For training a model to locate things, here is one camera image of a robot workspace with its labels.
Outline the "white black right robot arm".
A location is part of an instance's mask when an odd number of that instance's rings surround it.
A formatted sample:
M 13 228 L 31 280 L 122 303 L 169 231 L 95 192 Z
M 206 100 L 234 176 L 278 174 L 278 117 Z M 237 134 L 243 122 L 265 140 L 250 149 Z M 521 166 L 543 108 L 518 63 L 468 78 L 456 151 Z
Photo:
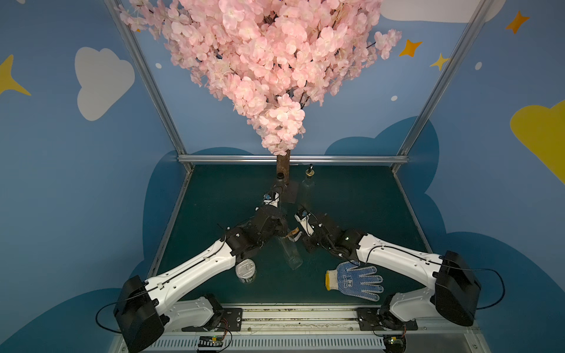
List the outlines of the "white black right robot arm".
M 359 230 L 342 230 L 327 216 L 306 210 L 298 212 L 295 219 L 308 251 L 321 247 L 343 261 L 325 275 L 329 291 L 378 301 L 384 292 L 378 267 L 422 285 L 416 291 L 388 295 L 378 309 L 378 326 L 402 330 L 417 319 L 435 317 L 462 327 L 474 324 L 481 284 L 459 254 L 448 251 L 439 255 L 401 247 Z

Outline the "cork stoppered glass bottle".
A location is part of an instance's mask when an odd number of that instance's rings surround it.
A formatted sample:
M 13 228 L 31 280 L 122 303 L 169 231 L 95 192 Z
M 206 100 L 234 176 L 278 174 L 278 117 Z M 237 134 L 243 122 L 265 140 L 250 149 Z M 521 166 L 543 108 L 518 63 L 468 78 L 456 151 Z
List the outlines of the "cork stoppered glass bottle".
M 294 242 L 294 233 L 288 229 L 283 237 L 278 238 L 278 241 L 283 249 L 283 255 L 288 266 L 292 270 L 298 269 L 303 264 L 303 259 Z

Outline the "clear square glass bottle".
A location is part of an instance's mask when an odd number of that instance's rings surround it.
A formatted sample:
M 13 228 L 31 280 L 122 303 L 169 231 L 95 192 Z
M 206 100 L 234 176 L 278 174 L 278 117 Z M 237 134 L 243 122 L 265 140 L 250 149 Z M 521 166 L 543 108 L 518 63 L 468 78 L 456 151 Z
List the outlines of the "clear square glass bottle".
M 308 169 L 305 171 L 305 177 L 299 185 L 297 204 L 306 210 L 312 209 L 313 204 L 313 194 L 315 188 L 315 182 L 313 177 L 315 175 L 315 170 L 313 164 L 310 164 Z

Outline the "black capped glass bottle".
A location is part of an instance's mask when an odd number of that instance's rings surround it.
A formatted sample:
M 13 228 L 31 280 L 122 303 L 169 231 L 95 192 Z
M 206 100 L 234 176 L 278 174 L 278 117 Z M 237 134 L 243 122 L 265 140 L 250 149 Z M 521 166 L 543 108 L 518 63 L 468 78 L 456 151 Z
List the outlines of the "black capped glass bottle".
M 286 174 L 283 172 L 278 172 L 276 175 L 275 185 L 273 187 L 274 192 L 281 197 L 285 193 L 287 188 L 288 180 L 286 178 Z

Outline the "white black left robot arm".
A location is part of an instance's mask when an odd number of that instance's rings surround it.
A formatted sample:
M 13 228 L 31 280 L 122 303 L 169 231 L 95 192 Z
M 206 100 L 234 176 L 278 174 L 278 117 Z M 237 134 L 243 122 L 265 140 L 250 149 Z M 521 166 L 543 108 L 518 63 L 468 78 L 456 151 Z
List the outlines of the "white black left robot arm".
M 244 279 L 253 277 L 252 257 L 272 238 L 284 236 L 287 229 L 282 211 L 265 204 L 248 222 L 228 229 L 223 238 L 191 260 L 149 279 L 128 279 L 113 308 L 128 351 L 145 350 L 167 329 L 215 329 L 223 313 L 215 297 L 200 297 L 186 310 L 175 309 L 175 304 L 210 278 L 232 268 L 239 270 Z

